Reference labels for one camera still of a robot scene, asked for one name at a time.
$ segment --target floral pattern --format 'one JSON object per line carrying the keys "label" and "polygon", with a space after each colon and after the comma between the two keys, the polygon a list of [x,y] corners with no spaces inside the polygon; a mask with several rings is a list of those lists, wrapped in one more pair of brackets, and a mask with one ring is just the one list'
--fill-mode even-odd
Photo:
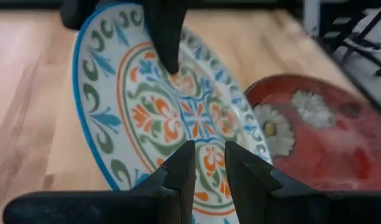
{"label": "floral pattern", "polygon": [[142,14],[135,4],[108,7],[76,43],[76,101],[97,163],[113,189],[126,190],[193,139],[196,223],[238,223],[224,142],[238,142],[270,162],[253,111],[231,74],[188,30],[181,34],[179,73],[168,74]]}
{"label": "floral pattern", "polygon": [[264,130],[272,156],[288,156],[295,144],[289,121],[271,105],[257,105],[254,113]]}
{"label": "floral pattern", "polygon": [[333,126],[333,113],[326,106],[324,98],[308,91],[297,90],[293,94],[292,104],[297,108],[300,117],[317,128]]}

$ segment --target daisy painting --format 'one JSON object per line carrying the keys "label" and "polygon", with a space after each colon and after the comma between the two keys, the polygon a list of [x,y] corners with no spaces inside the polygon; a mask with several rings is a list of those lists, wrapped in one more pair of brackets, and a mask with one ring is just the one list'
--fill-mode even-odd
{"label": "daisy painting", "polygon": [[288,156],[295,144],[289,121],[271,105],[257,105],[254,113],[264,131],[272,156]]}
{"label": "daisy painting", "polygon": [[307,123],[317,128],[328,128],[333,125],[334,115],[321,95],[297,90],[293,94],[291,103],[296,107],[298,115]]}

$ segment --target plate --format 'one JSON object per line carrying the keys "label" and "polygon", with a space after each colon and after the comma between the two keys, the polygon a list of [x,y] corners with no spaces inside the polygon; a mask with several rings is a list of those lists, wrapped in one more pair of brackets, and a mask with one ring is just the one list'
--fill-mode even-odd
{"label": "plate", "polygon": [[223,144],[236,141],[270,162],[253,111],[233,76],[188,29],[178,74],[168,74],[156,55],[140,5],[105,6],[81,28],[73,89],[96,162],[113,190],[128,190],[194,139],[195,223],[238,223]]}
{"label": "plate", "polygon": [[273,164],[317,189],[381,190],[381,115],[329,83],[298,75],[247,90]]}

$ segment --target wood grain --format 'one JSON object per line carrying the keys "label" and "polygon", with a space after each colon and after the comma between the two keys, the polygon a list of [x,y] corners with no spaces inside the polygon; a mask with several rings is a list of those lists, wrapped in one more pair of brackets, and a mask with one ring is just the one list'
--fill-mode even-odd
{"label": "wood grain", "polygon": [[[300,73],[359,95],[285,12],[192,11],[186,25],[243,90],[270,75]],[[26,192],[108,189],[73,102],[75,35],[58,12],[0,12],[0,223],[5,204]]]}

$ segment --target red bowl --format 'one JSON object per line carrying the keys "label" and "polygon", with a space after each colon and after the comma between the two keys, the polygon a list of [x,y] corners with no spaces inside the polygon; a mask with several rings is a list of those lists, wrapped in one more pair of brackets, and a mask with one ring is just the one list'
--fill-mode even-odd
{"label": "red bowl", "polygon": [[366,101],[299,75],[265,78],[245,94],[275,167],[316,189],[381,190],[381,115]]}

